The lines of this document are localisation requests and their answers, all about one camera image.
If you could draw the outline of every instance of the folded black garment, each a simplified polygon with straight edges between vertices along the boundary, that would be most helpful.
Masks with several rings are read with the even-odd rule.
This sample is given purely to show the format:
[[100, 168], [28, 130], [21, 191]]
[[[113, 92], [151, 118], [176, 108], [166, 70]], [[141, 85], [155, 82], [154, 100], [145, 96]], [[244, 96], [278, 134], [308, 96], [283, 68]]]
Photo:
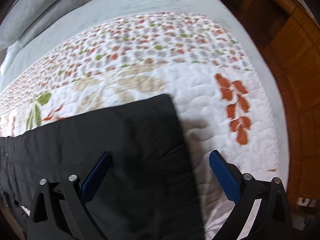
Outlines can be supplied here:
[[[80, 174], [108, 151], [114, 166], [86, 205], [108, 239], [204, 239], [189, 153], [168, 95], [0, 138], [0, 150], [0, 185], [16, 206], [31, 208], [40, 179]], [[11, 208], [18, 216], [19, 207]], [[22, 225], [26, 217], [16, 219]]]

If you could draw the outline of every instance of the bed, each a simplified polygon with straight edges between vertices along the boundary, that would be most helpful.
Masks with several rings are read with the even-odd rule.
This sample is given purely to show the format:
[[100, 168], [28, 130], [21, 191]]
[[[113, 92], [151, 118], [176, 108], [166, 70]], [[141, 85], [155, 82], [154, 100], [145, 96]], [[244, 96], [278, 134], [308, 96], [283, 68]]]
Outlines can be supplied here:
[[211, 173], [212, 150], [242, 173], [287, 185], [281, 96], [249, 35], [219, 0], [91, 0], [10, 61], [0, 78], [2, 137], [170, 94], [191, 152], [206, 239], [234, 206]]

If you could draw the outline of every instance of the silver screw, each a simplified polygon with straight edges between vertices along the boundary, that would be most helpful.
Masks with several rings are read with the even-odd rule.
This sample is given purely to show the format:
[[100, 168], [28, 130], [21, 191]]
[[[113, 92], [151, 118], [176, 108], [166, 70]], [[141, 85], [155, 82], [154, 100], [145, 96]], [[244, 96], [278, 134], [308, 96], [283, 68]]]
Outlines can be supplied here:
[[278, 177], [275, 177], [273, 180], [275, 181], [276, 184], [280, 184], [281, 183], [281, 179], [278, 178]]
[[70, 181], [75, 181], [77, 178], [78, 178], [77, 175], [72, 174], [72, 175], [69, 176], [68, 179], [69, 179]]
[[47, 183], [47, 180], [46, 179], [41, 179], [39, 183], [40, 183], [40, 185], [44, 185], [44, 184]]
[[243, 174], [243, 177], [244, 177], [244, 179], [246, 179], [246, 180], [251, 180], [251, 179], [252, 179], [252, 176], [251, 176], [249, 173]]

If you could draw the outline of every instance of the pillow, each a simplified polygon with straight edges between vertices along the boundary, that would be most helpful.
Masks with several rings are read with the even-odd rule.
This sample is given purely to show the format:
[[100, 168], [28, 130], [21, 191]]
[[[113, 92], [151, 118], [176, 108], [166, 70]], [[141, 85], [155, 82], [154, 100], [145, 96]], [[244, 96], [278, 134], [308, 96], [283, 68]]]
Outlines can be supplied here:
[[0, 25], [0, 50], [14, 44], [55, 1], [57, 0], [19, 0]]
[[23, 35], [19, 38], [20, 47], [27, 45], [32, 39], [34, 39], [68, 12], [83, 6], [89, 1], [90, 0], [58, 0], [51, 5], [38, 19], [36, 19], [23, 33]]

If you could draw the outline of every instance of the brown leaf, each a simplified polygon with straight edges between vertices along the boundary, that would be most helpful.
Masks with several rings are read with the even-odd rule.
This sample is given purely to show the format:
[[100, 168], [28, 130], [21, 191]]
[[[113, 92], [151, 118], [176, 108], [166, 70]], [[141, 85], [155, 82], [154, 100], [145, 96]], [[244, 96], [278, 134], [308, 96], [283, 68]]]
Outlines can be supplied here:
[[220, 74], [216, 74], [214, 77], [216, 78], [216, 80], [220, 84], [220, 86], [222, 86], [224, 88], [230, 88], [230, 82], [228, 79], [222, 77]]
[[246, 117], [246, 116], [241, 116], [241, 119], [242, 119], [242, 126], [247, 128], [247, 129], [250, 129], [250, 126], [251, 126], [251, 120]]
[[227, 88], [221, 88], [222, 99], [226, 99], [228, 101], [232, 100], [232, 91]]
[[228, 105], [227, 106], [228, 118], [234, 119], [235, 118], [235, 111], [236, 111], [236, 104]]
[[242, 94], [249, 93], [240, 80], [233, 81], [233, 84], [240, 93]]
[[239, 103], [240, 103], [242, 110], [245, 111], [246, 113], [249, 112], [250, 107], [249, 107], [247, 100], [245, 98], [243, 98], [240, 94], [238, 94], [238, 100], [239, 100]]
[[241, 144], [241, 145], [246, 145], [246, 144], [248, 144], [247, 133], [245, 132], [245, 130], [243, 130], [243, 128], [242, 128], [241, 125], [239, 125], [237, 141], [238, 141], [238, 143]]
[[238, 119], [232, 120], [230, 122], [231, 131], [233, 131], [233, 132], [237, 131], [238, 125], [239, 125], [239, 120]]

